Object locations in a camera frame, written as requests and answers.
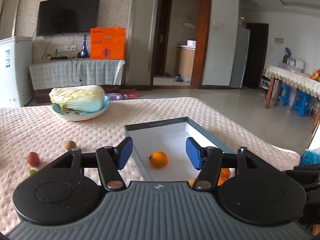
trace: orange box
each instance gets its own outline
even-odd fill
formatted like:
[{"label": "orange box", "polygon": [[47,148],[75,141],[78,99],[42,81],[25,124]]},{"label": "orange box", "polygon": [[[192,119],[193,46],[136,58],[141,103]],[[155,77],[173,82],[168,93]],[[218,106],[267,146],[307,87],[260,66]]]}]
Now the orange box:
[{"label": "orange box", "polygon": [[125,28],[90,29],[92,59],[124,59]]}]

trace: teal trash bag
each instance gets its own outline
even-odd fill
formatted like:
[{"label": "teal trash bag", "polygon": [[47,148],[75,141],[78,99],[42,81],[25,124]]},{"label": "teal trash bag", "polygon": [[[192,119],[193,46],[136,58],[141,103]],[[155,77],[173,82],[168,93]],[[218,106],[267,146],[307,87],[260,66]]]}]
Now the teal trash bag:
[{"label": "teal trash bag", "polygon": [[315,150],[307,150],[300,158],[300,165],[309,165],[316,163],[320,163],[320,154],[315,153]]}]

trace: plastic stool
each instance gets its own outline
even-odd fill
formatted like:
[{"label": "plastic stool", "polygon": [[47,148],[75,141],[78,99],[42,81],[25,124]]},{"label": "plastic stool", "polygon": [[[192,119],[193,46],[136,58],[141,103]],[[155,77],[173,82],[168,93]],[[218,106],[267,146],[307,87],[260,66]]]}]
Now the plastic stool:
[{"label": "plastic stool", "polygon": [[280,92],[279,92],[279,100],[282,101],[282,104],[286,106],[289,103],[289,97],[290,97],[290,86],[282,83]]},{"label": "plastic stool", "polygon": [[297,91],[290,110],[298,109],[300,116],[304,116],[305,114],[307,114],[308,116],[310,104],[311,104],[311,96],[302,91]]}]

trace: blue plate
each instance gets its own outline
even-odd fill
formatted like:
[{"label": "blue plate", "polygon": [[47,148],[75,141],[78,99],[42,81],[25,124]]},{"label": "blue plate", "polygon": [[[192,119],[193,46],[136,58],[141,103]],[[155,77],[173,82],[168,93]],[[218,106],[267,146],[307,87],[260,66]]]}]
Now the blue plate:
[{"label": "blue plate", "polygon": [[52,104],[52,109],[63,119],[70,120],[70,121],[83,121],[92,119],[94,117],[97,117],[101,115],[110,105],[110,99],[107,96],[104,96],[104,104],[103,107],[96,112],[86,112],[86,111],[80,111],[80,110],[73,110],[68,109],[66,111],[62,111],[60,106],[58,104]]}]

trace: tv screen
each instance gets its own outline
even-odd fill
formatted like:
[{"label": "tv screen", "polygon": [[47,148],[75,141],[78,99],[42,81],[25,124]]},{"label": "tv screen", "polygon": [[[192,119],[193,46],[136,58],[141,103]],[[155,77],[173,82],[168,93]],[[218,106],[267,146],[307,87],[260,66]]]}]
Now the tv screen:
[{"label": "tv screen", "polygon": [[97,27],[100,0],[48,0],[40,2],[37,36],[89,32]]}]

